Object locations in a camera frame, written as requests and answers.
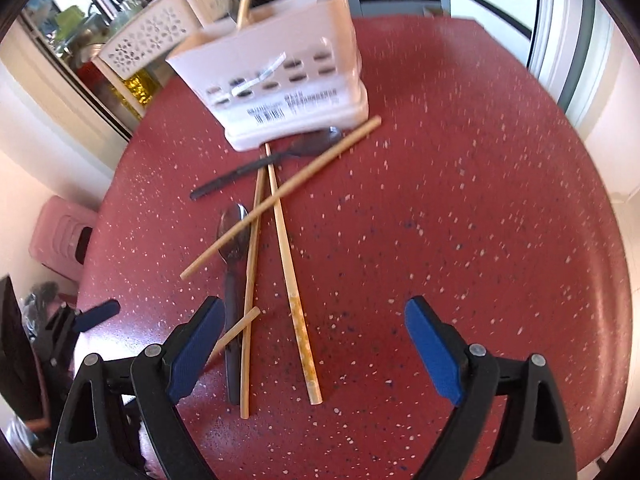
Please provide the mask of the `long bamboo chopstick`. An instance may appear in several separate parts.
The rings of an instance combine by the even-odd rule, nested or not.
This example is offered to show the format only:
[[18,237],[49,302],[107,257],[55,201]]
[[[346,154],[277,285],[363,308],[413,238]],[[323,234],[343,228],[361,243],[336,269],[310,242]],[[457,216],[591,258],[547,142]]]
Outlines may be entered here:
[[254,207],[242,220],[236,222],[228,231],[224,232],[221,237],[216,240],[214,244],[211,244],[209,248],[204,250],[201,255],[191,262],[190,266],[187,266],[181,273],[180,278],[185,281],[192,274],[208,261],[208,259],[218,249],[237,237],[247,226],[250,226],[255,220],[257,220],[264,212],[272,208],[278,200],[282,200],[285,196],[293,193],[296,188],[302,186],[305,182],[310,180],[315,174],[318,174],[324,167],[328,166],[334,159],[341,156],[344,152],[350,150],[358,142],[363,140],[366,136],[372,133],[376,128],[382,125],[382,117],[380,115],[373,116],[361,126],[355,129],[352,133],[349,133],[346,138],[334,145],[333,148],[329,148],[323,154],[316,157],[306,167],[300,170],[291,179],[285,181],[276,192],[273,192],[270,196],[265,198],[261,203]]

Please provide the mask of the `pink plastic utensil holder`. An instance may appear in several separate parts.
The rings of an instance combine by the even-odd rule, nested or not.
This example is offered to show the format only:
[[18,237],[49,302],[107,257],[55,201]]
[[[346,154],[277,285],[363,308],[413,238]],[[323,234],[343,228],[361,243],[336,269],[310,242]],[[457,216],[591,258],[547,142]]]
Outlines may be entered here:
[[348,0],[276,0],[183,40],[167,62],[237,152],[369,116]]

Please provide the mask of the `black kitchen faucet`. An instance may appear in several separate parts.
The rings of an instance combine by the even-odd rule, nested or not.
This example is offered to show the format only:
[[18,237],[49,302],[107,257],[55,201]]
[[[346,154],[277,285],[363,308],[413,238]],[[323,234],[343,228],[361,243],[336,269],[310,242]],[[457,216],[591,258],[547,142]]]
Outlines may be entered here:
[[115,16],[122,10],[125,0],[90,0],[87,14],[102,14],[104,18],[114,20]]

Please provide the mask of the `short visible bamboo chopstick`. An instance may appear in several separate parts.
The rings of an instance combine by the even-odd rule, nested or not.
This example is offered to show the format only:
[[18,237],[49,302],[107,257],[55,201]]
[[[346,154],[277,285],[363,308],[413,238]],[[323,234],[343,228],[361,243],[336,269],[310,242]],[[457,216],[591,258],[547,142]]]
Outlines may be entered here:
[[231,328],[229,328],[217,340],[212,352],[209,353],[209,357],[206,361],[205,367],[209,368],[213,364],[214,359],[216,359],[216,356],[218,356],[218,354],[222,350],[227,348],[228,344],[234,341],[237,336],[241,335],[244,330],[247,329],[247,327],[250,327],[250,324],[253,323],[254,319],[261,314],[262,310],[260,310],[258,307],[254,307],[253,309],[250,309],[246,315],[243,315],[242,318],[240,318],[239,321],[236,322]]

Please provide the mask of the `pink plastic stool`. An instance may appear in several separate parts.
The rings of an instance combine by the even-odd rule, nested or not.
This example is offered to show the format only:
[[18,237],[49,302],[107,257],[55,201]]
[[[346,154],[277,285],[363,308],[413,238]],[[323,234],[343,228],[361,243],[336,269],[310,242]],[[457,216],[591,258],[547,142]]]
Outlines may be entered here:
[[29,255],[47,269],[80,283],[89,240],[98,214],[53,195],[40,209]]

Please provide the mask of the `dark spoon under chopsticks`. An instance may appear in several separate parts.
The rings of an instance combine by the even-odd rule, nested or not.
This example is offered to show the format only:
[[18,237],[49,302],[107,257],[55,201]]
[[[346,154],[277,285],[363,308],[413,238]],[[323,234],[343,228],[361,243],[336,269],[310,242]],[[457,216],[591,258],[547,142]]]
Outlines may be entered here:
[[[247,210],[244,205],[231,204],[221,214],[218,236],[222,237],[246,215]],[[244,300],[241,296],[244,292],[244,269],[249,242],[250,228],[245,228],[218,249],[221,259],[226,264],[226,274],[224,274],[224,330],[226,332],[231,330],[243,316]],[[232,405],[240,404],[241,344],[242,336],[238,335],[224,348],[227,393]]]

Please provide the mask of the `bamboo chopstick right vertical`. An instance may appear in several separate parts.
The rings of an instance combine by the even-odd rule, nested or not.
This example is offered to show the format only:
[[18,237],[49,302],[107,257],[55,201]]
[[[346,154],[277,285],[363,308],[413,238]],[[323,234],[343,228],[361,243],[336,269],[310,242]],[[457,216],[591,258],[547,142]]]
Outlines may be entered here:
[[273,218],[277,230],[282,270],[286,293],[288,294],[288,304],[290,305],[294,334],[308,398],[311,405],[319,405],[323,402],[320,382],[317,375],[316,364],[314,364],[314,356],[312,355],[291,247],[288,242],[288,230],[286,229],[283,208],[280,200],[277,200],[273,204]]

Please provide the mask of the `bamboo chopstick vertical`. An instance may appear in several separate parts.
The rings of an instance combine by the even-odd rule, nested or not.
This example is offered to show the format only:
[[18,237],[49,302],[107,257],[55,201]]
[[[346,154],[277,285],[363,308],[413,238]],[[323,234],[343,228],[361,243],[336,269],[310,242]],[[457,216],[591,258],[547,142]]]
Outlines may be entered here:
[[277,200],[273,204],[273,218],[277,230],[282,270],[286,293],[288,294],[288,304],[290,305],[294,334],[308,398],[311,405],[319,405],[323,402],[320,382],[317,375],[316,364],[314,364],[314,356],[312,355],[291,247],[288,242],[288,230],[286,229],[283,208],[280,200]]
[[[264,198],[266,185],[266,170],[259,169],[256,177],[254,207]],[[244,294],[244,313],[247,314],[254,307],[254,293],[257,272],[258,245],[260,233],[260,218],[250,225],[250,244],[248,244],[246,280]],[[252,328],[247,325],[243,330],[241,354],[241,383],[240,383],[240,417],[250,417],[250,343],[252,342]]]

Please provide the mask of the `bamboo chopstick left vertical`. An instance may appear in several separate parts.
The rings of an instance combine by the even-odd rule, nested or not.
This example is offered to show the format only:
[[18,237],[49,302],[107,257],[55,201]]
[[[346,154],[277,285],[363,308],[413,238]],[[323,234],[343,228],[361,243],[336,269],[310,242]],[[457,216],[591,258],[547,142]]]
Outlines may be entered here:
[[[266,185],[266,170],[259,169],[256,177],[254,207],[264,198]],[[258,245],[260,233],[260,218],[250,225],[250,244],[248,244],[246,280],[244,294],[244,313],[247,314],[254,307],[254,293],[257,272]],[[240,383],[240,417],[250,417],[250,343],[252,342],[252,328],[247,325],[243,330],[241,354],[241,383]]]

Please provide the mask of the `dark spoon near holder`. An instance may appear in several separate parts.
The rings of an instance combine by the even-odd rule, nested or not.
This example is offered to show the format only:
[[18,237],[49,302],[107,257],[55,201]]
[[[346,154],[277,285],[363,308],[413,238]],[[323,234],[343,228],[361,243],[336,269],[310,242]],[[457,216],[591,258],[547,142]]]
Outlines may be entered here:
[[228,174],[223,174],[198,188],[194,188],[190,193],[190,199],[199,200],[210,193],[221,190],[225,186],[239,180],[239,178],[252,174],[259,169],[266,168],[269,165],[282,162],[282,160],[286,158],[316,157],[329,148],[333,148],[334,145],[342,139],[343,133],[336,127],[304,133],[299,139],[293,141],[286,150],[274,152],[260,159],[248,162],[243,166],[233,169],[228,172]]

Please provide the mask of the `beige perforated storage cart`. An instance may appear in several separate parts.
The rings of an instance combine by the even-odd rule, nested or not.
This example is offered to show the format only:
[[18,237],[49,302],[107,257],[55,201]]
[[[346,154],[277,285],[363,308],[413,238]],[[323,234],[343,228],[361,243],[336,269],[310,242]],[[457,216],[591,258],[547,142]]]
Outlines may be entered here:
[[104,44],[93,65],[125,99],[134,114],[145,105],[126,81],[201,28],[224,18],[231,0],[153,0]]

